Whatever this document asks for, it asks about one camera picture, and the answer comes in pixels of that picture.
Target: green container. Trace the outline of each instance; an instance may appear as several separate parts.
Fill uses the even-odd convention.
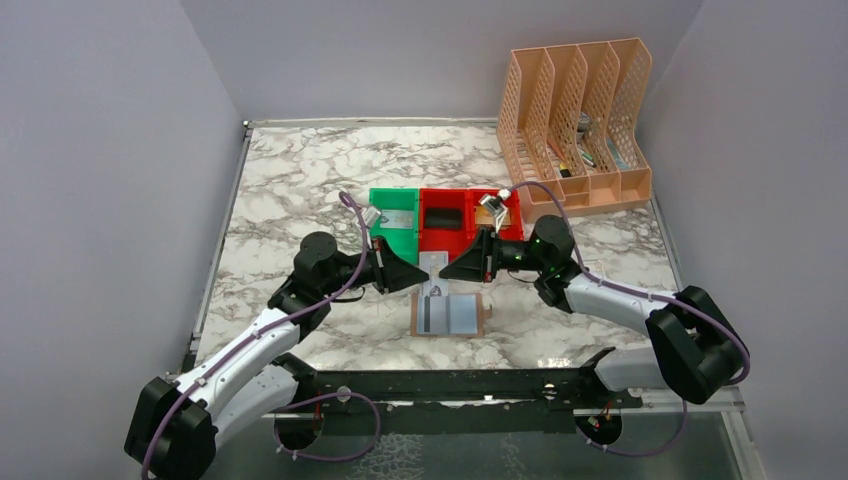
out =
[[[371,236],[385,237],[400,258],[418,265],[418,189],[372,188],[369,202],[383,211]]]

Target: white wall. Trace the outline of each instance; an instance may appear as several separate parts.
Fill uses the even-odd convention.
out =
[[[181,0],[248,119],[496,116],[509,50],[641,36],[665,68],[701,0]]]
[[[176,0],[0,5],[0,477],[137,477],[185,352],[241,118]]]
[[[843,478],[848,6],[705,0],[640,137],[687,282],[744,335],[772,480]]]

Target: marble tabletop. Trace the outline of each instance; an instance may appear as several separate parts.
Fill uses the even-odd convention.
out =
[[[494,127],[261,128],[250,149],[226,234],[198,362],[217,352],[262,310],[290,273],[300,240],[331,232],[346,253],[361,239],[338,192],[367,203],[371,187],[492,187],[509,184]],[[652,289],[676,289],[653,210],[573,219],[593,270]],[[494,313],[479,338],[412,337],[413,289],[334,304],[292,352],[320,369],[449,369],[579,366],[607,346],[647,339],[606,320],[545,306],[532,285],[499,275],[481,292]]]

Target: purple cable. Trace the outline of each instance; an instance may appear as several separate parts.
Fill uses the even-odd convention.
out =
[[[268,330],[279,327],[280,325],[291,322],[292,320],[297,320],[298,318],[302,317],[303,315],[306,315],[307,313],[322,308],[324,305],[327,305],[336,298],[338,298],[341,294],[343,294],[353,285],[353,282],[356,281],[356,278],[359,277],[359,274],[362,273],[362,269],[365,266],[365,259],[368,254],[368,226],[365,225],[365,219],[362,218],[362,212],[359,209],[359,205],[356,204],[356,201],[353,199],[353,197],[350,196],[349,193],[339,192],[339,200],[341,200],[342,204],[346,207],[350,207],[353,210],[353,213],[356,214],[356,220],[359,222],[359,229],[362,232],[362,253],[359,255],[359,263],[356,265],[356,269],[353,271],[353,274],[350,276],[347,282],[345,282],[345,284],[342,285],[341,288],[333,292],[329,297],[325,298],[324,300],[321,300],[315,305],[304,308],[303,310],[298,310],[297,312],[291,315],[285,316],[277,321],[265,325],[264,327],[258,330],[258,336],[246,337],[244,340],[236,344],[236,346],[233,347],[229,352],[227,352],[223,357],[221,357],[221,360],[219,360],[218,363],[211,365],[206,371],[206,373],[201,375],[200,378],[202,378],[203,380],[208,380],[212,375],[215,374],[215,372],[217,372],[221,369],[221,367],[226,365],[226,363],[230,361],[230,359],[232,359],[235,355],[241,352],[244,347],[253,343],[253,341],[257,340],[259,337],[261,337],[262,334],[264,334]],[[165,432],[165,427],[167,427],[168,423],[170,423],[171,419],[177,413],[177,410],[179,410],[182,404],[185,403],[186,399],[190,397],[191,394],[194,393],[198,388],[200,388],[200,384],[196,382],[191,384],[186,389],[186,391],[183,392],[183,394],[180,395],[179,398],[177,398],[177,401],[174,402],[173,405],[171,405],[171,408],[168,410],[165,416],[162,417],[162,421],[159,422],[159,426],[156,428],[156,431],[153,433],[153,437],[150,439],[150,445],[148,445],[147,451],[144,454],[144,460],[141,462],[142,480],[152,480],[148,475],[148,472],[150,472],[150,463],[153,460],[153,452],[156,450],[156,445],[159,443],[159,440],[162,438],[162,434]],[[380,421],[378,415],[377,425],[379,426],[379,424]]]
[[[380,439],[380,411],[377,410],[377,405],[371,401],[370,398],[362,395],[361,393],[356,392],[333,392],[327,393],[324,395],[318,395],[317,397],[310,398],[308,400],[304,400],[298,403],[292,403],[291,405],[286,405],[282,408],[282,410],[291,410],[293,408],[300,408],[306,405],[312,405],[313,403],[323,402],[324,400],[328,400],[331,398],[339,398],[339,397],[353,397],[362,400],[367,403],[369,407],[371,407],[371,411],[374,412],[374,436],[371,437],[371,441],[368,442],[368,445],[365,446],[362,450],[352,453],[350,455],[345,455],[342,457],[325,457],[323,455],[314,455],[311,453],[301,453],[299,450],[289,450],[283,445],[283,441],[280,440],[280,434],[277,432],[277,429],[274,428],[274,438],[277,440],[277,445],[279,445],[280,450],[293,455],[295,458],[308,458],[310,460],[319,460],[322,462],[348,462],[350,460],[356,460],[357,458],[367,454],[370,452],[376,445],[377,441]]]
[[[539,187],[544,190],[549,197],[551,197],[551,200],[553,200],[554,205],[557,206],[557,210],[559,210],[560,215],[562,215],[563,220],[565,220],[566,226],[568,226],[568,232],[571,234],[572,237],[574,237],[574,230],[571,228],[571,222],[568,221],[568,215],[565,213],[565,209],[562,207],[562,204],[559,202],[559,200],[557,200],[556,196],[554,195],[554,192],[552,192],[551,189],[542,185],[541,183],[532,180],[516,183],[515,185],[509,187],[509,191],[513,192],[516,189],[524,186]],[[733,343],[733,346],[736,347],[736,349],[739,350],[739,353],[742,355],[742,373],[740,373],[739,376],[737,376],[736,378],[731,379],[729,382],[727,382],[727,384],[736,385],[748,377],[748,374],[751,372],[751,357],[748,354],[748,349],[746,349],[745,346],[742,345],[742,341],[739,340],[739,337],[734,335],[733,332],[731,332],[727,327],[719,323],[718,320],[698,310],[697,308],[690,307],[689,305],[681,302],[680,300],[674,297],[667,297],[665,295],[649,295],[645,292],[632,289],[625,285],[619,285],[617,283],[609,282],[607,280],[601,280],[601,278],[596,277],[593,273],[589,272],[589,269],[586,268],[586,266],[583,264],[583,256],[580,255],[580,249],[577,248],[577,244],[574,245],[574,255],[577,257],[577,264],[580,266],[580,271],[583,272],[583,275],[586,275],[589,280],[597,283],[598,285],[608,287],[613,290],[632,295],[634,297],[646,298],[648,300],[659,300],[661,302],[669,303],[676,307],[680,307],[683,310],[686,310],[687,312],[707,322],[711,327],[715,328],[716,330],[721,332],[722,335],[727,337],[730,342]]]
[[[597,448],[598,450],[603,450],[605,453],[612,453],[613,455],[620,455],[622,457],[631,458],[652,457],[654,455],[659,455],[661,453],[667,452],[668,450],[671,450],[672,447],[677,445],[677,442],[679,442],[680,439],[683,438],[683,432],[686,430],[686,426],[689,424],[689,415],[687,415],[688,413],[689,407],[686,404],[686,400],[683,400],[683,420],[680,423],[680,428],[677,429],[677,433],[675,433],[674,436],[671,437],[671,440],[669,440],[668,443],[666,443],[665,445],[657,447],[653,450],[646,450],[644,452],[628,452],[627,450],[619,450],[615,447],[610,446],[604,448],[604,445],[600,445],[598,443],[593,442],[592,440],[589,440],[589,437],[587,437],[586,434],[583,433],[583,430],[580,430],[578,428],[577,431],[580,433],[580,435],[583,436],[583,438],[589,440],[589,445]]]

